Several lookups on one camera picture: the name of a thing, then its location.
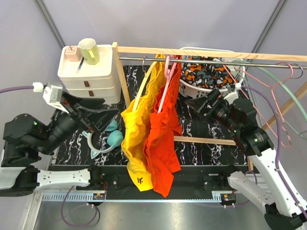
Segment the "black orange patterned shorts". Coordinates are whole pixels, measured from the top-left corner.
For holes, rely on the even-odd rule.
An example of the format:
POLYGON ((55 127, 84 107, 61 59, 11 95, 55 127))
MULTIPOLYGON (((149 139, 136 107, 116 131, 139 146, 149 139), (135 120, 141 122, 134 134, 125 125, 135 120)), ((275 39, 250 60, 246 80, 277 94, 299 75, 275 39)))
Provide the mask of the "black orange patterned shorts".
POLYGON ((231 70, 220 64, 184 63, 181 79, 189 85, 202 89, 224 89, 236 82, 231 70))

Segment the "mint green hanger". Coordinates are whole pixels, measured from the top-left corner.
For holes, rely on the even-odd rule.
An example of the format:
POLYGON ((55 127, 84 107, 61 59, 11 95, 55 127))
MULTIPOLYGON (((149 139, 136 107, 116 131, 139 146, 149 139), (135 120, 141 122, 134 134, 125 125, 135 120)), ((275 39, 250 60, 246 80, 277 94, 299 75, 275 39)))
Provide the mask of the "mint green hanger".
POLYGON ((280 85, 284 91, 290 96, 291 100, 290 102, 294 102, 296 104, 296 106, 298 107, 298 109, 300 110, 303 118, 305 119, 305 121, 307 121, 307 112, 305 111, 305 109, 303 108, 302 104, 299 102, 299 99, 297 96, 295 96, 292 91, 290 91, 290 89, 285 85, 285 82, 288 81, 289 79, 292 78, 292 74, 293 74, 293 67, 292 65, 277 65, 277 67, 286 67, 289 68, 292 71, 292 74, 290 75, 289 78, 285 79, 285 80, 280 80, 278 77, 276 77, 274 74, 272 74, 271 72, 269 72, 268 70, 266 70, 264 67, 272 67, 272 65, 267 65, 267 64, 253 64, 247 61, 243 61, 243 60, 235 60, 235 61, 231 61, 231 63, 234 63, 235 66, 247 66, 247 67, 256 67, 258 69, 260 69, 262 72, 264 72, 265 74, 267 74, 269 77, 271 77, 276 84, 269 86, 269 88, 272 89, 272 95, 273 98, 275 99, 274 93, 273 93, 273 89, 277 86, 280 85))

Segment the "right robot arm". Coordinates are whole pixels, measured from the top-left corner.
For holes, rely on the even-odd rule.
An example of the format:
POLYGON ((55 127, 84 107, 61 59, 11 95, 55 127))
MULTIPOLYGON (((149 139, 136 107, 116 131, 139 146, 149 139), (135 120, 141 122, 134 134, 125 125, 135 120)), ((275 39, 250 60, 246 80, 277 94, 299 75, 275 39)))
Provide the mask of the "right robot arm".
POLYGON ((307 202, 280 164, 280 147, 275 147, 266 131, 258 126, 253 103, 246 98, 230 101, 219 90, 213 90, 206 96, 186 100, 186 104, 202 120, 217 121, 232 132, 236 146, 256 166, 269 191, 234 166, 218 177, 219 187, 243 194, 263 213, 272 230, 305 230, 307 202))

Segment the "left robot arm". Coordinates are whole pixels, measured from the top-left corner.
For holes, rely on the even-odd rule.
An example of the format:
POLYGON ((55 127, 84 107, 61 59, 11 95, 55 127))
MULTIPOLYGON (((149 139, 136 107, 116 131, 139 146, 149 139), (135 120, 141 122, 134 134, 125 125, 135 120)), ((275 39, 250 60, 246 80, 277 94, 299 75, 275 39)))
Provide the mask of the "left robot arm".
POLYGON ((104 184, 103 172, 97 166, 75 171, 46 171, 33 164, 40 153, 54 151, 75 131, 101 134, 119 113, 105 109, 104 99, 80 98, 61 92, 51 121, 45 125, 29 114, 20 114, 4 126, 5 146, 0 158, 0 195, 21 197, 46 188, 75 186, 78 190, 98 190, 104 184))

